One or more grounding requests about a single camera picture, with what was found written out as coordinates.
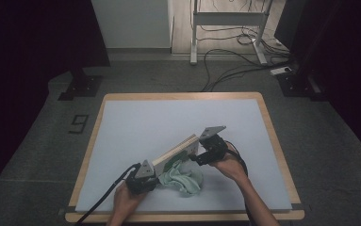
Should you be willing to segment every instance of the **human hand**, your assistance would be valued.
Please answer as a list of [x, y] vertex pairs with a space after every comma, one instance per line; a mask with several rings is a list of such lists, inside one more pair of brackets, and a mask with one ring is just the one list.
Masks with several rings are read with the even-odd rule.
[[136, 210], [146, 195], [147, 193], [134, 195], [130, 192], [126, 182], [121, 183], [115, 191], [113, 213], [107, 226], [121, 225]]
[[[227, 148], [236, 153], [236, 150], [233, 146], [227, 143]], [[222, 160], [217, 162], [209, 163], [209, 166], [215, 167], [218, 169], [224, 176], [238, 182], [239, 180], [243, 180], [248, 178], [245, 174], [244, 168], [238, 162], [235, 156], [231, 155], [230, 153], [226, 153]]]

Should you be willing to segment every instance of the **forearm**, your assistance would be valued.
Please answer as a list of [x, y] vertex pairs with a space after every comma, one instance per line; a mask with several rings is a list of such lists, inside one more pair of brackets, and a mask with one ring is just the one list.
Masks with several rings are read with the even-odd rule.
[[245, 176], [235, 180], [241, 190], [244, 201], [257, 225], [279, 225], [268, 206], [262, 201], [254, 189], [250, 179]]
[[112, 213], [112, 215], [109, 217], [109, 220], [107, 221], [107, 226], [121, 226], [124, 219], [122, 216], [115, 213], [115, 211]]

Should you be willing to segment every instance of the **gray carpet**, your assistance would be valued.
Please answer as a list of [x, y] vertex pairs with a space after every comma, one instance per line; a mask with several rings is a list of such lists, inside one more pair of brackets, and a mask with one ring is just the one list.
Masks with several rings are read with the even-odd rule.
[[[208, 67], [214, 79], [240, 64], [216, 60]], [[199, 91], [206, 81], [202, 61], [118, 60], [85, 72], [104, 76], [96, 97], [60, 102], [71, 76], [50, 81], [40, 115], [0, 175], [0, 225], [71, 225], [64, 209], [105, 94]], [[282, 225], [361, 225], [361, 143], [329, 103], [284, 97], [269, 71], [245, 74], [214, 91], [262, 93], [305, 209], [303, 220]], [[68, 133], [79, 130], [72, 125], [75, 115], [89, 115], [82, 134]]]

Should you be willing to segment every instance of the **floor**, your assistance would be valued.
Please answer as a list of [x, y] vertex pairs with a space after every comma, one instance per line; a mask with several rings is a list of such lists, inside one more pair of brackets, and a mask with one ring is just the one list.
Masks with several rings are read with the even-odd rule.
[[[189, 54], [191, 48], [192, 26], [191, 18], [194, 8], [192, 1], [172, 1], [174, 26], [172, 36], [172, 53], [175, 55]], [[199, 2], [201, 12], [260, 12], [266, 9], [269, 1], [266, 0], [202, 0]], [[280, 20], [286, 0], [274, 0], [271, 5], [263, 39], [275, 45], [274, 31]], [[253, 31], [244, 29], [244, 33], [253, 34], [257, 27], [251, 27]], [[226, 49], [239, 54], [254, 54], [252, 45], [241, 45], [236, 36], [242, 34], [240, 26], [228, 25], [204, 25], [197, 28], [198, 54], [204, 54], [210, 49]], [[250, 40], [241, 38], [241, 42], [248, 43]]]
[[[186, 56], [109, 56], [111, 67], [85, 69], [87, 75], [104, 77], [95, 97], [58, 101], [71, 75], [49, 82], [40, 115], [0, 175], [0, 225], [71, 225], [65, 209], [105, 94], [199, 91], [207, 79], [205, 65], [211, 81], [230, 69], [253, 68], [238, 57], [209, 56], [206, 64], [200, 58], [191, 66]], [[361, 225], [361, 143], [329, 103], [284, 97], [269, 70], [242, 73], [213, 91], [262, 93], [305, 210], [303, 220], [282, 225]], [[76, 115], [89, 115], [81, 134], [69, 133], [78, 129]]]

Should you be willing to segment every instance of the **metal frame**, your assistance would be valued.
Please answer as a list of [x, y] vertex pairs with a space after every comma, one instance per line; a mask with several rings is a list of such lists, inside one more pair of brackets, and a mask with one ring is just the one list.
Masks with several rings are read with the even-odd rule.
[[190, 64], [197, 64], [197, 26], [198, 25], [249, 25], [259, 26], [256, 39], [253, 39], [253, 47], [262, 65], [268, 64], [260, 46], [262, 35], [265, 31], [266, 22], [271, 10], [270, 0], [264, 12], [198, 12], [198, 0], [194, 0], [194, 11], [192, 13], [192, 39]]

